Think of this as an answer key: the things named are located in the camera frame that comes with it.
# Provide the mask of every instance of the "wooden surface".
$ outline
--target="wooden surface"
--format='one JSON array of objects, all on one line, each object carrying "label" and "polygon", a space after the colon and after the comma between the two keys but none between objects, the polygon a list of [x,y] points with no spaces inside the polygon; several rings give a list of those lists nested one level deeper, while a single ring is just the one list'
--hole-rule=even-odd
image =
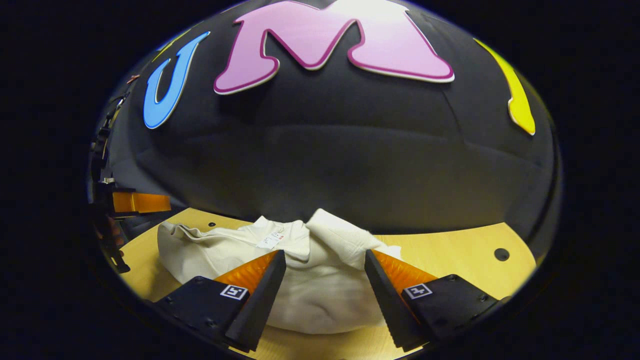
[{"label": "wooden surface", "polygon": [[[213,229],[210,222],[230,229],[250,224],[195,209],[187,209],[167,221],[201,231]],[[504,223],[448,233],[376,237],[387,245],[401,246],[407,263],[437,277],[458,274],[496,299],[512,295],[535,269],[527,245]],[[509,252],[507,261],[495,258],[493,252],[498,248]],[[131,267],[130,272],[122,274],[122,279],[141,298],[157,301],[180,286],[159,262],[157,226],[133,239],[122,251]],[[386,327],[308,335],[267,326],[257,351],[246,355],[258,360],[389,360],[410,353],[394,346]]]}]

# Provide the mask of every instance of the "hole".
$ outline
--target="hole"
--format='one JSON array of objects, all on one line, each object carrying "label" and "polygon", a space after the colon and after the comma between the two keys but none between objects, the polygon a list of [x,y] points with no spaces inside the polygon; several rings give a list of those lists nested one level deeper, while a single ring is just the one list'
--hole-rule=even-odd
[{"label": "hole", "polygon": [[503,248],[495,249],[493,255],[500,261],[507,261],[507,259],[509,259],[509,252]]}]

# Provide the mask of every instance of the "clothing tag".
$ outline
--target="clothing tag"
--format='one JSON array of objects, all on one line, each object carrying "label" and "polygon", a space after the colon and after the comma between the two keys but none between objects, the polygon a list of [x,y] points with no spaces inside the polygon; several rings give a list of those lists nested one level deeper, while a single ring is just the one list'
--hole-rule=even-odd
[{"label": "clothing tag", "polygon": [[278,231],[274,231],[273,233],[269,234],[269,236],[264,238],[262,241],[257,243],[255,246],[262,247],[263,249],[271,250],[276,245],[278,245],[278,243],[281,242],[282,239],[284,239],[284,235],[279,233]]}]

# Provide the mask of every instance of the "black dome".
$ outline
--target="black dome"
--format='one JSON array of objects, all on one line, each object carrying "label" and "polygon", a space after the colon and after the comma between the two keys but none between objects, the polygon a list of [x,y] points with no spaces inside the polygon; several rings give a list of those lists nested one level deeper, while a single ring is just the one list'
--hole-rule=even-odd
[{"label": "black dome", "polygon": [[[555,155],[550,117],[520,74],[533,136],[510,119],[509,84],[487,50],[438,16],[398,2],[452,67],[453,81],[359,69],[347,57],[361,41],[354,23],[317,71],[268,36],[266,54],[280,61],[277,75],[217,94],[214,81],[240,28],[234,21],[271,3],[277,1],[248,1],[210,17],[132,70],[143,69],[109,138],[108,171],[119,186],[249,221],[307,220],[323,208],[373,233],[507,222],[529,237],[552,187]],[[157,88],[162,98],[177,51],[207,31],[175,109],[149,129],[143,119],[149,77],[173,59]]]}]

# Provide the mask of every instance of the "crumpled fabric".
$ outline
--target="crumpled fabric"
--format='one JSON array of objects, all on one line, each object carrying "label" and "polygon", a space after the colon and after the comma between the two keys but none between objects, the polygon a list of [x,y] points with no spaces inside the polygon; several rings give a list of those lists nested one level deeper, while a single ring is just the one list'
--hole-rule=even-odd
[{"label": "crumpled fabric", "polygon": [[[257,246],[273,233],[283,238],[272,249]],[[364,272],[364,254],[375,249],[401,259],[400,247],[387,246],[323,209],[306,224],[260,217],[237,230],[215,228],[206,233],[163,222],[157,238],[160,262],[181,284],[195,276],[215,279],[259,256],[284,250],[287,270],[267,325],[307,334],[384,326]]]}]

